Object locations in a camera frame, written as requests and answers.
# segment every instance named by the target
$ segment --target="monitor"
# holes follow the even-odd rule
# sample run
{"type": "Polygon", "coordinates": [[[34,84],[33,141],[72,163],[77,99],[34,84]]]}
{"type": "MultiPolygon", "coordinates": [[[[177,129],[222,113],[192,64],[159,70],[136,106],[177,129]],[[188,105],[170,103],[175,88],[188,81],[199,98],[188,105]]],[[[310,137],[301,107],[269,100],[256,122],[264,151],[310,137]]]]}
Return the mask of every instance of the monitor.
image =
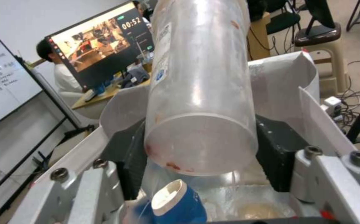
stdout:
{"type": "Polygon", "coordinates": [[[133,2],[51,34],[46,40],[84,89],[126,69],[141,54],[140,48],[154,51],[152,35],[133,2]]]}

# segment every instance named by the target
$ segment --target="floor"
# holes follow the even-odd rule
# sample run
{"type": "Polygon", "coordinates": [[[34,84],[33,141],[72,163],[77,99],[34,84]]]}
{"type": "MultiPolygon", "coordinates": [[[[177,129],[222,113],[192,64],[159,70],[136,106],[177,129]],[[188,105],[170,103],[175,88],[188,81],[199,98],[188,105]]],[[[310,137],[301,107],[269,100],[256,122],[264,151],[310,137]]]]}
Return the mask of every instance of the floor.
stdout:
{"type": "MultiPolygon", "coordinates": [[[[350,15],[355,7],[357,0],[327,0],[327,2],[331,10],[333,20],[341,24],[342,27],[344,58],[348,63],[352,61],[360,61],[360,24],[353,26],[349,32],[346,32],[346,24],[350,18],[350,15]]],[[[296,3],[297,6],[300,6],[301,4],[304,3],[304,1],[297,0],[296,3]]],[[[308,22],[311,19],[311,15],[309,14],[308,11],[301,11],[300,16],[301,16],[300,24],[302,29],[306,28],[308,22]]],[[[269,35],[269,42],[271,47],[272,47],[271,38],[272,36],[275,36],[276,46],[280,54],[283,54],[285,52],[283,44],[284,44],[286,32],[287,30],[283,30],[273,35],[269,35]]],[[[287,35],[286,48],[289,48],[290,41],[291,41],[291,31],[289,31],[287,35]]],[[[275,50],[271,51],[271,55],[272,56],[277,55],[275,50]]],[[[312,57],[314,59],[329,57],[329,54],[327,54],[326,52],[313,52],[312,57]]],[[[330,72],[330,65],[320,66],[319,70],[320,70],[320,74],[330,72]]],[[[360,91],[360,63],[354,63],[352,65],[349,65],[348,74],[352,79],[351,89],[353,91],[360,91]]],[[[358,103],[358,100],[356,98],[350,98],[347,101],[351,105],[358,103]]],[[[360,150],[360,144],[356,144],[355,146],[360,150]]]]}

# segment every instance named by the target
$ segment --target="beige stool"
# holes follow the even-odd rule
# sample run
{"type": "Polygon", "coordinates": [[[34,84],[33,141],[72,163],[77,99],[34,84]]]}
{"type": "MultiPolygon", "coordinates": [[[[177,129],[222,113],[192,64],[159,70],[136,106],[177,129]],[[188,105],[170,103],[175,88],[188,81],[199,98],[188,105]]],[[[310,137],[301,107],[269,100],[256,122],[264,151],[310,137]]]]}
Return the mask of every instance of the beige stool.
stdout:
{"type": "Polygon", "coordinates": [[[305,29],[299,31],[295,37],[295,51],[305,49],[308,52],[326,51],[331,57],[316,60],[315,64],[331,63],[332,74],[328,77],[320,77],[321,97],[343,94],[349,85],[347,67],[343,59],[343,47],[340,24],[335,23],[335,29],[324,26],[312,27],[309,36],[305,35],[305,29]]]}

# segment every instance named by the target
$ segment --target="translucent plastic jar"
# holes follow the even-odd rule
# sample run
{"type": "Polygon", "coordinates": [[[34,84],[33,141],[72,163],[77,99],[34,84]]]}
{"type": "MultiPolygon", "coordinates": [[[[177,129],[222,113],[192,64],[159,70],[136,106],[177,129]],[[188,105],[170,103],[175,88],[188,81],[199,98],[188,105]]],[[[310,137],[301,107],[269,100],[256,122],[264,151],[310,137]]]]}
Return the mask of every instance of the translucent plastic jar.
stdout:
{"type": "Polygon", "coordinates": [[[257,151],[245,0],[160,0],[145,147],[194,176],[245,167],[257,151]]]}

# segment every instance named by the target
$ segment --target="desk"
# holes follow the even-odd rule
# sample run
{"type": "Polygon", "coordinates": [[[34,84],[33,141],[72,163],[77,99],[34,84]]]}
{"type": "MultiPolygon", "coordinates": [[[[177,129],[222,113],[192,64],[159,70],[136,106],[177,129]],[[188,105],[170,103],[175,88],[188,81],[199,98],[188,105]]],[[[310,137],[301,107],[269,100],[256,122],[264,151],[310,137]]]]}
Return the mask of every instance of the desk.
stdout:
{"type": "MultiPolygon", "coordinates": [[[[151,83],[151,79],[143,82],[140,84],[140,86],[147,86],[151,83]]],[[[96,96],[91,101],[85,102],[84,98],[89,95],[92,90],[89,90],[87,93],[83,94],[83,96],[72,106],[73,110],[77,110],[79,108],[91,106],[97,103],[101,103],[103,101],[109,101],[112,97],[114,97],[121,89],[117,86],[109,86],[105,90],[105,94],[103,96],[96,96]]]]}
{"type": "MultiPolygon", "coordinates": [[[[271,21],[270,13],[265,12],[263,14],[263,18],[258,21],[254,21],[250,24],[251,30],[259,39],[260,43],[266,48],[270,48],[270,44],[268,44],[268,36],[267,36],[267,28],[265,27],[271,21]]],[[[252,58],[248,54],[248,58],[251,60],[262,59],[266,57],[271,57],[270,51],[264,49],[256,40],[255,36],[249,30],[248,32],[248,41],[249,41],[249,50],[252,58]]]]}

